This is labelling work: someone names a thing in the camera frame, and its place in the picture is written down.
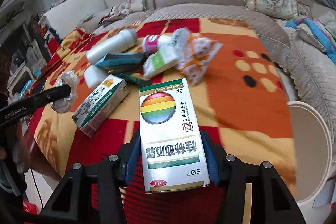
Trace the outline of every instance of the blue gripper pad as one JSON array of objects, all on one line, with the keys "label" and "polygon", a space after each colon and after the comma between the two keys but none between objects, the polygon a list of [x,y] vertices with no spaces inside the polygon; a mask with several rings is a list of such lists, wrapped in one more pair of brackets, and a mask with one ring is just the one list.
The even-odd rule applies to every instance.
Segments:
[{"label": "blue gripper pad", "polygon": [[128,185],[134,178],[135,171],[138,167],[138,161],[141,156],[140,134],[134,142],[134,146],[126,163],[126,173],[124,182]]},{"label": "blue gripper pad", "polygon": [[218,186],[220,182],[218,163],[202,131],[201,139],[203,143],[205,158],[207,161],[209,178],[216,186]]}]

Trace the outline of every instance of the patterned blanket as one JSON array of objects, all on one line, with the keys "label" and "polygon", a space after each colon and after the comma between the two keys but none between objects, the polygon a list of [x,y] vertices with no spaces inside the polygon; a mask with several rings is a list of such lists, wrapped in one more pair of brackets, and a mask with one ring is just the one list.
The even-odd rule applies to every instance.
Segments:
[{"label": "patterned blanket", "polygon": [[[146,23],[137,26],[140,39],[131,51],[141,49],[146,35],[172,33],[181,27],[223,44],[204,79],[189,87],[200,129],[207,130],[227,153],[244,162],[259,165],[270,161],[294,194],[294,142],[286,98],[276,68],[254,30],[244,21],[226,19]],[[34,113],[29,126],[41,151],[61,176],[75,162],[95,164],[117,153],[139,128],[139,89],[131,84],[130,94],[91,139],[76,128],[71,118],[92,91],[83,77],[89,66],[86,51],[120,30],[100,36],[72,32],[43,72],[45,89],[53,87],[63,71],[74,70],[80,78],[78,98],[70,112],[57,114],[48,105]],[[182,77],[172,68],[155,77],[153,83]],[[122,199],[129,223],[214,223],[222,191],[210,185],[179,193],[146,195],[139,166],[134,181],[122,189]],[[251,209],[250,198],[251,188],[247,187],[246,212]],[[249,223],[249,214],[244,221]]]}]

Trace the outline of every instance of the green stripe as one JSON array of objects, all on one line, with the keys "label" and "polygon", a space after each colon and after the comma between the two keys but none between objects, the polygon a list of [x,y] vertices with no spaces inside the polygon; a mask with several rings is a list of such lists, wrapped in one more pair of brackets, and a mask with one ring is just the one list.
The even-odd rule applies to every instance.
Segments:
[{"label": "green stripe", "polygon": [[161,110],[155,110],[155,111],[151,111],[151,112],[141,112],[141,116],[143,118],[152,118],[152,117],[159,117],[162,115],[167,115],[170,114],[172,112],[175,111],[175,107],[170,107],[170,108],[166,108],[166,109],[161,109]]},{"label": "green stripe", "polygon": [[157,164],[148,164],[148,169],[173,167],[173,166],[179,166],[179,165],[193,164],[195,162],[200,162],[199,156],[185,159],[185,160],[174,160],[174,161],[168,161],[168,162],[160,162]]},{"label": "green stripe", "polygon": [[177,85],[177,84],[182,84],[182,79],[169,81],[169,82],[164,82],[164,83],[160,83],[160,84],[156,84],[156,85],[145,86],[143,88],[140,88],[140,92],[147,91],[147,90],[155,90],[155,89],[158,89],[158,88],[163,88],[164,86]]}]

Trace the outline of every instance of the black dot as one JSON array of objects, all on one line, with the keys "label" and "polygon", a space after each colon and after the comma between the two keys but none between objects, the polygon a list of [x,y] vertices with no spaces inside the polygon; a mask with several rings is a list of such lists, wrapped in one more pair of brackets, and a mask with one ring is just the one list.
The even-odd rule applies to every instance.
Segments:
[{"label": "black dot", "polygon": [[261,54],[261,57],[262,57],[263,59],[266,59],[268,62],[272,62],[272,61],[270,60],[270,58],[268,57],[267,54]]},{"label": "black dot", "polygon": [[251,76],[244,75],[243,79],[245,84],[248,85],[250,88],[254,88],[257,85],[256,80],[254,80],[254,78]]}]

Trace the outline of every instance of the orange and white plastic bag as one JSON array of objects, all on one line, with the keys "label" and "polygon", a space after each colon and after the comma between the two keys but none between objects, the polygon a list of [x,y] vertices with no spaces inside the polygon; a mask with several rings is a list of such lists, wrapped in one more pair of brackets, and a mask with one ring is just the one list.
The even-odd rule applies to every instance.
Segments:
[{"label": "orange and white plastic bag", "polygon": [[203,79],[209,62],[222,47],[220,42],[203,37],[200,33],[192,33],[187,28],[176,30],[171,43],[179,55],[176,68],[187,77],[192,86]]}]

